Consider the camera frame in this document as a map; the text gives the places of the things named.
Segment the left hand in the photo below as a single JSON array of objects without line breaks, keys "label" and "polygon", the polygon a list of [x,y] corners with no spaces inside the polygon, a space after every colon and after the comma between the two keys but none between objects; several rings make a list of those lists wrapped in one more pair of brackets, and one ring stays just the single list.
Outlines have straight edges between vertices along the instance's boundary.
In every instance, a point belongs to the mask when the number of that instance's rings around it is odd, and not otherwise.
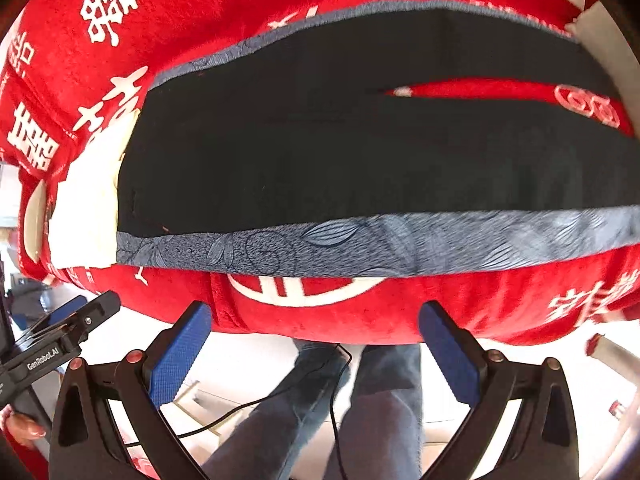
[{"label": "left hand", "polygon": [[1,413],[1,429],[17,444],[24,448],[35,448],[35,442],[46,435],[43,426],[37,424],[30,417],[6,408]]}]

